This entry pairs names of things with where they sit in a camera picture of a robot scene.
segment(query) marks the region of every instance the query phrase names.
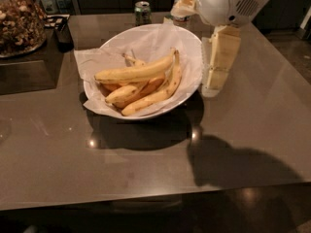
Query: jar of nuts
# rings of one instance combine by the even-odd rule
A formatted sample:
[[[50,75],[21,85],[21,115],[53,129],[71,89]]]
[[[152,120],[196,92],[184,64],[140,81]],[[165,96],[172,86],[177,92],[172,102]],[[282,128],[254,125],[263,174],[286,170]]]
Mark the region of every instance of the jar of nuts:
[[[32,52],[46,39],[32,0],[0,0],[0,58]]]

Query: can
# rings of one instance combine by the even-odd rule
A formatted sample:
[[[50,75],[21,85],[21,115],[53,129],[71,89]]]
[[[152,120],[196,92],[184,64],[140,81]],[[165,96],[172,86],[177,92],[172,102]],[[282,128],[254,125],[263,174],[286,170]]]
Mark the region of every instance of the can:
[[[152,10],[146,1],[135,3],[136,26],[152,23]]]

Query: white paper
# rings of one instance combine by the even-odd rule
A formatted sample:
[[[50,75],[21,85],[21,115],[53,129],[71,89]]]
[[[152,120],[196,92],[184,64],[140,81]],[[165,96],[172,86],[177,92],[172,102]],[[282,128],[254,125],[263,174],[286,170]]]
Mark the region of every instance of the white paper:
[[[105,102],[105,97],[94,79],[97,72],[128,65],[121,56],[123,53],[134,54],[136,58],[149,62],[165,56],[170,48],[179,51],[183,70],[181,83],[171,98],[132,116],[122,116],[114,106]],[[189,54],[193,53],[193,48],[197,48],[199,54]],[[187,100],[196,91],[202,78],[200,41],[188,30],[169,23],[136,27],[122,32],[100,49],[75,50],[74,53],[80,77],[85,81],[88,98],[84,103],[85,107],[97,114],[110,117],[140,119],[168,112]]]

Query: countertop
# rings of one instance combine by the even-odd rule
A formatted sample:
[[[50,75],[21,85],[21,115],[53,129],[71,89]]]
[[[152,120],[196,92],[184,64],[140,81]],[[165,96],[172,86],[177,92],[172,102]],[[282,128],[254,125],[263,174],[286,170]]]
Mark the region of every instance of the countertop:
[[[161,23],[165,14],[153,14]],[[133,15],[72,16],[76,50]],[[212,28],[198,17],[198,37]],[[56,89],[0,96],[0,210],[311,181],[311,86],[254,27],[223,91],[129,122],[86,110],[73,52]]]

